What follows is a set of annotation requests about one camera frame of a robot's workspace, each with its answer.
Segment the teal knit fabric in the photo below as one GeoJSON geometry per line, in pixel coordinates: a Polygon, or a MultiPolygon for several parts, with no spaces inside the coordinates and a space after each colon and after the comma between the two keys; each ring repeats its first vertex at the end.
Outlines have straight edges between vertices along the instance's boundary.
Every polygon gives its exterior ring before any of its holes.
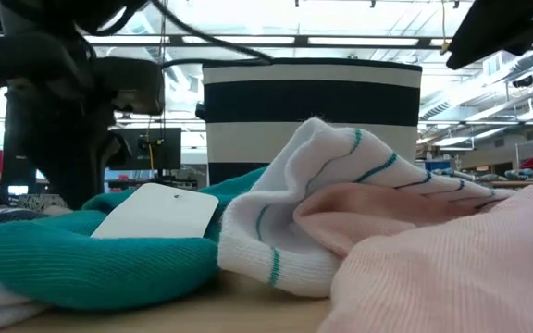
{"type": "Polygon", "coordinates": [[[90,238],[131,192],[97,196],[64,216],[2,224],[0,282],[36,301],[79,310],[119,310],[185,296],[217,272],[218,220],[263,171],[201,190],[219,199],[204,238],[90,238]]]}

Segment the table surface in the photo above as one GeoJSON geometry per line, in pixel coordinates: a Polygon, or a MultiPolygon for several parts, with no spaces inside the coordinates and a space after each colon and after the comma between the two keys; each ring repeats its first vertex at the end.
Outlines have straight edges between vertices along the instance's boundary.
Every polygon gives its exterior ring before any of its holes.
{"type": "Polygon", "coordinates": [[[170,304],[120,314],[51,310],[0,333],[316,332],[329,300],[294,297],[232,273],[170,304]]]}

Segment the shelf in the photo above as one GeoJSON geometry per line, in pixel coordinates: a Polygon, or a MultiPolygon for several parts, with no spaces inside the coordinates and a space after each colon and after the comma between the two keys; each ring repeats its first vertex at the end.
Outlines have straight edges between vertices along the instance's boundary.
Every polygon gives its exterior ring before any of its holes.
{"type": "Polygon", "coordinates": [[[490,185],[495,188],[520,188],[533,185],[533,181],[523,181],[523,180],[495,180],[483,182],[485,185],[490,185]]]}

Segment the ceiling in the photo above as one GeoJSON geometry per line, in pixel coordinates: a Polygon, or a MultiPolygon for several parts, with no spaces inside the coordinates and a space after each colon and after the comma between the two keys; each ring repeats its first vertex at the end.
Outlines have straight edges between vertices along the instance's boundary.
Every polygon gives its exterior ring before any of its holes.
{"type": "MultiPolygon", "coordinates": [[[[471,1],[445,0],[378,0],[375,7],[369,1],[358,0],[300,0],[299,7],[292,0],[169,0],[168,7],[183,21],[213,35],[236,34],[248,36],[280,35],[326,35],[334,36],[416,36],[450,38],[464,18],[471,1]]],[[[138,13],[119,34],[182,34],[170,22],[163,22],[153,6],[138,13]]],[[[100,56],[126,56],[153,59],[155,50],[148,47],[96,46],[100,56]]],[[[173,59],[203,57],[214,59],[238,59],[231,51],[215,47],[170,47],[167,57],[173,59]]],[[[421,89],[421,120],[464,120],[474,114],[501,105],[507,100],[531,93],[533,86],[509,89],[509,83],[486,85],[487,72],[483,71],[483,59],[466,68],[452,71],[445,67],[449,55],[440,55],[437,50],[398,50],[391,46],[379,49],[359,48],[261,48],[260,51],[276,57],[357,57],[378,61],[393,61],[417,64],[423,67],[421,89]],[[455,98],[455,94],[467,92],[467,96],[455,98]],[[437,107],[451,98],[449,107],[436,114],[437,107]]],[[[502,62],[515,61],[504,57],[502,62]]],[[[194,108],[202,100],[202,89],[191,91],[190,81],[202,80],[200,66],[187,65],[171,69],[168,77],[187,84],[169,84],[167,118],[174,121],[194,121],[194,108]]],[[[0,96],[0,117],[5,99],[0,96]]],[[[511,114],[509,108],[489,117],[511,114]]],[[[452,135],[456,126],[450,124],[419,126],[421,136],[452,135]]]]}

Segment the striped storage bin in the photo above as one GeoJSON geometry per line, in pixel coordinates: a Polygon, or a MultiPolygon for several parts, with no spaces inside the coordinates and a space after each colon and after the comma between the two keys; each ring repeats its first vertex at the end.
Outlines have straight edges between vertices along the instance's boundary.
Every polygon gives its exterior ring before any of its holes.
{"type": "Polygon", "coordinates": [[[203,68],[209,181],[270,163],[299,125],[318,116],[369,130],[415,161],[422,68],[337,58],[203,68]]]}

